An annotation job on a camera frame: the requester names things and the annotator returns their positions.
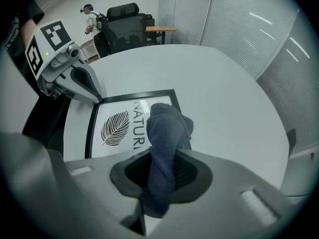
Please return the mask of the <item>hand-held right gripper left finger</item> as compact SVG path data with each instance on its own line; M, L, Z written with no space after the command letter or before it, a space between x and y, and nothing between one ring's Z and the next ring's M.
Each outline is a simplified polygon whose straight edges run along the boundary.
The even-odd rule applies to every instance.
M0 173L28 219L54 239L81 239L83 234L59 188L48 150L19 133L0 134Z

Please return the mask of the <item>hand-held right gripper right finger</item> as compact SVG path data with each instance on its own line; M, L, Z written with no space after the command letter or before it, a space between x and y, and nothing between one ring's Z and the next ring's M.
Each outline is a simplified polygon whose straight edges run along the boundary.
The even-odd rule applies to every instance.
M179 149L169 208L149 218L142 193L151 162L149 150L133 150L65 164L85 196L118 222L118 239L260 238L287 213L287 198L246 167Z

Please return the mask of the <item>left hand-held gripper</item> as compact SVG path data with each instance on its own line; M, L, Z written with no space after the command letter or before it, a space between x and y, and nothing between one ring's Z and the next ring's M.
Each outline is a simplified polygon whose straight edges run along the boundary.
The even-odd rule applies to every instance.
M25 56L40 91L56 99L61 94L80 100L77 85L90 94L92 103L101 102L101 87L91 66L73 66L81 59L79 46L71 39L62 20L53 20L37 26L28 41ZM66 79L65 71L72 67L70 76L75 83L58 83Z

